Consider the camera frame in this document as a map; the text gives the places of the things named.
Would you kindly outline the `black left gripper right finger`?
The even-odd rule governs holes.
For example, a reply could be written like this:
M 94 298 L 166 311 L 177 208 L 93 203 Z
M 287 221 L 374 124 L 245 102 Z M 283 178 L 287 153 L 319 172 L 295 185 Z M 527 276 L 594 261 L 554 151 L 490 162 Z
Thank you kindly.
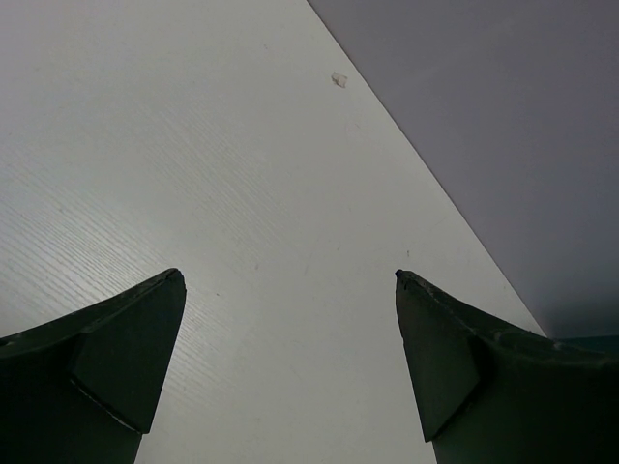
M 618 355 L 526 331 L 419 275 L 396 311 L 424 439 L 440 463 L 614 463 Z

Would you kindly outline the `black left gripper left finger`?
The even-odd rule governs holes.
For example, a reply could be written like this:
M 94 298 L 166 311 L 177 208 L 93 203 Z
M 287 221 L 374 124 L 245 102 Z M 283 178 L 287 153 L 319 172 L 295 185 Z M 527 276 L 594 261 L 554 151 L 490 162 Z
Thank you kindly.
M 168 269 L 1 340 L 4 463 L 133 463 L 151 430 L 187 289 Z

